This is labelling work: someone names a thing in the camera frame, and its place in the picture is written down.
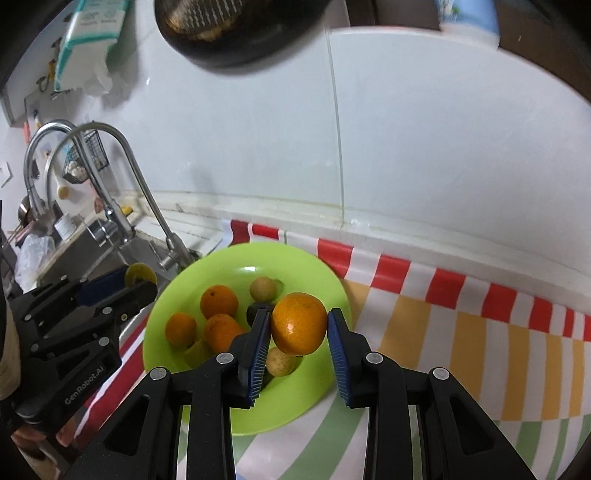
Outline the person hand holding gripper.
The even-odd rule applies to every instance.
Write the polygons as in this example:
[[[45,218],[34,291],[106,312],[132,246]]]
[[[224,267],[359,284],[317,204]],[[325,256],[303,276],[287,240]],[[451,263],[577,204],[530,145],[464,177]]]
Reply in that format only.
[[[76,429],[76,421],[71,418],[58,431],[55,438],[59,444],[67,447],[72,443]],[[40,479],[54,480],[58,478],[58,467],[41,449],[41,443],[46,440],[43,433],[25,424],[11,435],[11,439]]]

